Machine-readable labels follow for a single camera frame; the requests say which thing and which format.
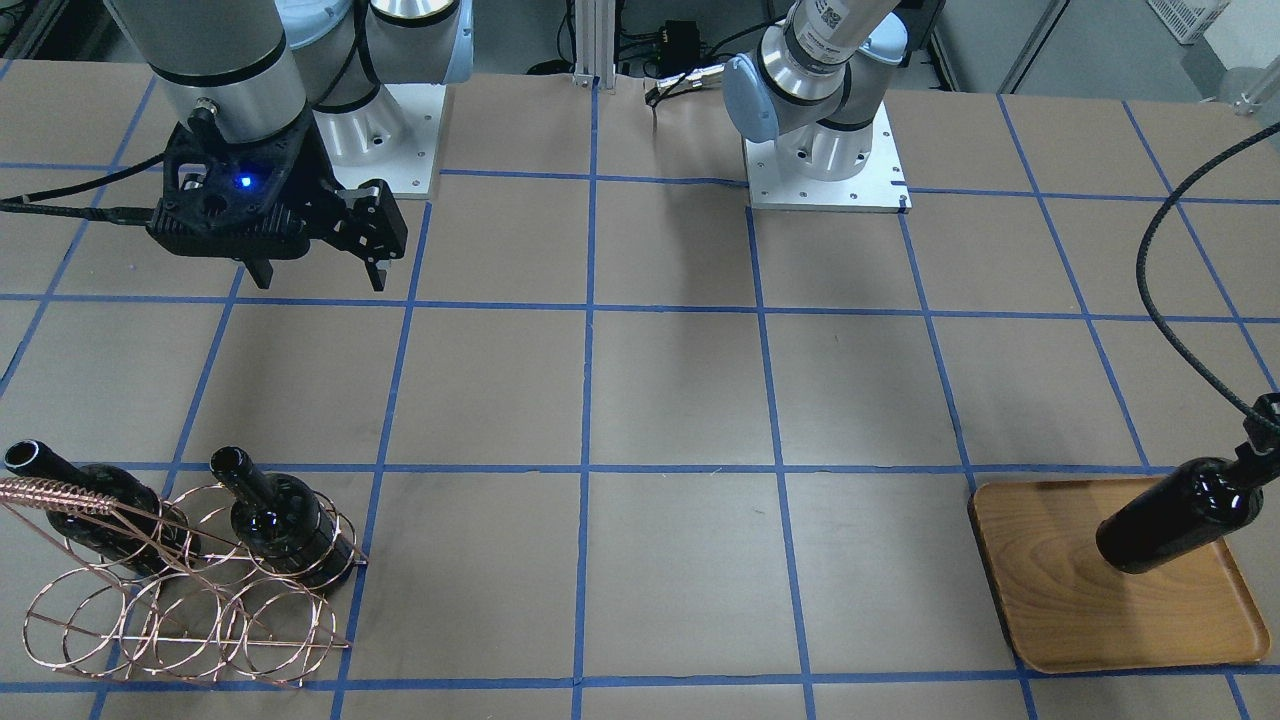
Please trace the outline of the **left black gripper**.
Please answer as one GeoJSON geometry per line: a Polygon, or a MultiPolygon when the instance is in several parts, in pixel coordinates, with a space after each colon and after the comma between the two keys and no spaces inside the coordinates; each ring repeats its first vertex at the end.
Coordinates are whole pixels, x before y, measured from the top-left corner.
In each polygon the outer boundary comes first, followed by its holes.
{"type": "Polygon", "coordinates": [[[1253,451],[1279,447],[1279,392],[1261,395],[1243,420],[1247,442],[1253,451]]]}

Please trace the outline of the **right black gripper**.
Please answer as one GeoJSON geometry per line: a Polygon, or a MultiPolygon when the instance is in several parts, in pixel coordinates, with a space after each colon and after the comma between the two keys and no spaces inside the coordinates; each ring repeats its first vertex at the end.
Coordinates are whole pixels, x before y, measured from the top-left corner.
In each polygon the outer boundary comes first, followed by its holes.
{"type": "MultiPolygon", "coordinates": [[[[357,258],[372,291],[387,287],[390,263],[404,256],[407,224],[390,186],[369,179],[353,190],[337,181],[312,110],[297,118],[300,151],[291,170],[291,209],[316,240],[357,258]]],[[[246,258],[243,266],[259,290],[271,287],[269,259],[246,258]]]]}

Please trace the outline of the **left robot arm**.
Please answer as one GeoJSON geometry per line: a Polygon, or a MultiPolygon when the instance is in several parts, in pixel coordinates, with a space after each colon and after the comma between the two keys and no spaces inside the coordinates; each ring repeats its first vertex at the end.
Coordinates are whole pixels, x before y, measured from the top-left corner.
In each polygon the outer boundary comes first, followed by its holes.
{"type": "Polygon", "coordinates": [[[906,45],[891,1],[797,1],[728,59],[724,109],[751,191],[781,202],[829,193],[831,209],[865,199],[890,154],[876,123],[906,45]]]}

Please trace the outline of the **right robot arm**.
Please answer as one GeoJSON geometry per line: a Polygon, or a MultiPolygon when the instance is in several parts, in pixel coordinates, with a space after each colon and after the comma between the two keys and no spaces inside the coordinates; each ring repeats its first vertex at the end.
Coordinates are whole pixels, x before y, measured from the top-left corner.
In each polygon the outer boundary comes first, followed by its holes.
{"type": "Polygon", "coordinates": [[[375,291],[434,178],[445,87],[474,69],[470,1],[110,1],[177,114],[145,220],[180,258],[265,290],[315,242],[375,291]]]}

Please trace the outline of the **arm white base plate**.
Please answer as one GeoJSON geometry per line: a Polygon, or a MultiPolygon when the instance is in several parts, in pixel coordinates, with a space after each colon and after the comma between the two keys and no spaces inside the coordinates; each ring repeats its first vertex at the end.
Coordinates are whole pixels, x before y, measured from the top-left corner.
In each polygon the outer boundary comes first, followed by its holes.
{"type": "Polygon", "coordinates": [[[764,143],[742,141],[750,204],[756,210],[905,214],[910,190],[887,106],[870,126],[806,126],[764,143]]]}
{"type": "Polygon", "coordinates": [[[353,111],[316,111],[337,179],[347,188],[381,179],[397,199],[431,199],[448,91],[444,85],[384,85],[353,111]]]}

